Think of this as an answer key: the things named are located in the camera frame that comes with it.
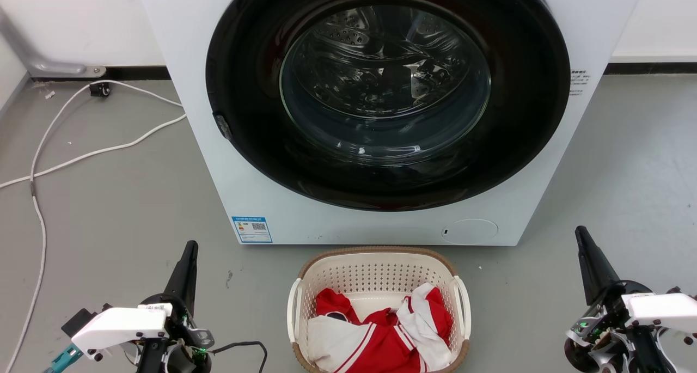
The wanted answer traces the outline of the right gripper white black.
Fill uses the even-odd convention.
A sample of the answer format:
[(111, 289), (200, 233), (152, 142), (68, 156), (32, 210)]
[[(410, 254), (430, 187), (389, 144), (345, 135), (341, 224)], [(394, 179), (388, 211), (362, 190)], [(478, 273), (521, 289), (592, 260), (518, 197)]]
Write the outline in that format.
[(697, 298), (620, 280), (585, 226), (575, 237), (588, 310), (566, 333), (566, 357), (665, 357), (667, 331), (683, 333), (688, 345), (697, 341)]

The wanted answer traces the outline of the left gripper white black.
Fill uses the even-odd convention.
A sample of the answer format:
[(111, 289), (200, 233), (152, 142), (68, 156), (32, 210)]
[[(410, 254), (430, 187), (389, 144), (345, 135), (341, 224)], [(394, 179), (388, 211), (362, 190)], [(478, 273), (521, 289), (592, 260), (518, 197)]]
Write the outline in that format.
[(197, 241), (187, 241), (163, 293), (136, 308), (110, 304), (100, 313), (81, 309), (63, 327), (89, 360), (100, 362), (115, 347), (133, 346), (135, 363), (208, 363), (216, 340), (194, 323)]

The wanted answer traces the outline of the white plastic laundry basket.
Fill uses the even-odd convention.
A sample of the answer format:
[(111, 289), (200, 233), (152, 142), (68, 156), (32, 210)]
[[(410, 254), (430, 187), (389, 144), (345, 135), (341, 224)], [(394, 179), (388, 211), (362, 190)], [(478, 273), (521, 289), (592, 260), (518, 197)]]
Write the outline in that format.
[(331, 289), (350, 299), (365, 319), (385, 308), (398, 308), (417, 287), (430, 283), (442, 293), (453, 318), (451, 364), (430, 373), (455, 373), (468, 355), (472, 317), (468, 291), (443, 256), (418, 247), (351, 247), (325, 252), (307, 261), (294, 281), (287, 302), (287, 332), (299, 364), (308, 373), (325, 373), (307, 358), (307, 324), (316, 316), (316, 296)]

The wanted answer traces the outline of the blue energy label sticker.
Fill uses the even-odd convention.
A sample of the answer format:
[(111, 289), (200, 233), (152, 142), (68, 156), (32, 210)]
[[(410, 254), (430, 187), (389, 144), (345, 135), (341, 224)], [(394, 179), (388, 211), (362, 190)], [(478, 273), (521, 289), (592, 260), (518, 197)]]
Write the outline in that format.
[(271, 244), (272, 236), (264, 217), (231, 217), (240, 244)]

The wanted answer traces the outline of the round white filter cover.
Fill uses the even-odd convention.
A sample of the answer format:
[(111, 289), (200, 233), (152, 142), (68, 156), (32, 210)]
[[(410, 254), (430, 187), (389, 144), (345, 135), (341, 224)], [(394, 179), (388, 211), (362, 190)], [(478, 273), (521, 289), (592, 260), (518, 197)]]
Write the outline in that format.
[(456, 246), (487, 246), (498, 233), (498, 225), (485, 219), (463, 219), (444, 227), (444, 241)]

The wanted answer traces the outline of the round black washer door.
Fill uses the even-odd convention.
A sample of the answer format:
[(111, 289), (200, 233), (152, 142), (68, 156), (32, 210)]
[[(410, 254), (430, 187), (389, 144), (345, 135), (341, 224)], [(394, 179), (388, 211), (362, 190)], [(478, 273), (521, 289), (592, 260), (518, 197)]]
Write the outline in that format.
[(206, 86), (220, 132), (277, 184), (333, 206), (425, 210), (542, 151), (570, 57), (544, 0), (233, 0)]

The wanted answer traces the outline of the black text warning sticker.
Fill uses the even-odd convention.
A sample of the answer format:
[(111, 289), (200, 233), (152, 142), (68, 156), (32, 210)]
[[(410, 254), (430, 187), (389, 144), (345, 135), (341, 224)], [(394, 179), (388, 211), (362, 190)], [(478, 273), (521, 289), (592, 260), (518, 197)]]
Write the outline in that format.
[(569, 96), (580, 96), (590, 83), (591, 75), (587, 70), (571, 70)]

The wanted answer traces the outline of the red and white garment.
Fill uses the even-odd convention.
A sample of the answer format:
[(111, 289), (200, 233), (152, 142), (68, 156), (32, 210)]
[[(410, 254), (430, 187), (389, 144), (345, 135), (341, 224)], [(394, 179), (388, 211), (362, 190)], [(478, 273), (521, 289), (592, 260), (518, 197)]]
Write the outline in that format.
[(316, 296), (307, 324), (307, 358), (325, 373), (430, 373), (454, 360), (453, 318), (438, 287), (425, 283), (398, 308), (360, 319), (350, 299), (331, 289)]

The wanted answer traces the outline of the white front-load washing machine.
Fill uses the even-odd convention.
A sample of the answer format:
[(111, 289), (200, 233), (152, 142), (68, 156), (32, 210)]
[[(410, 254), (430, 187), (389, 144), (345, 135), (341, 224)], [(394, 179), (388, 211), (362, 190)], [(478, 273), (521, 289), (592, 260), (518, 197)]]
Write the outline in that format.
[(515, 246), (535, 212), (582, 119), (622, 31), (639, 0), (544, 0), (570, 50), (571, 70), (587, 70), (590, 83), (568, 96), (560, 125), (542, 151), (493, 189), (448, 206), (383, 212), (333, 206), (277, 184), (259, 172), (220, 132), (207, 95), (207, 51), (219, 19), (233, 0), (142, 0), (170, 77), (227, 218), (264, 217), (271, 244), (397, 244), (455, 246), (444, 227), (463, 219), (498, 225), (488, 246)]

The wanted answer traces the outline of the grey wall pipe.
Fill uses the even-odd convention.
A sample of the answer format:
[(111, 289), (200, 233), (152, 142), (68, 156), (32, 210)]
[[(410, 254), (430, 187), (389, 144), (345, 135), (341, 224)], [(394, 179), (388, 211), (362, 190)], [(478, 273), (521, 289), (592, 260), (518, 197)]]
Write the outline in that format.
[(0, 7), (0, 35), (17, 55), (32, 78), (101, 78), (107, 68), (101, 65), (60, 62), (46, 58), (20, 34)]

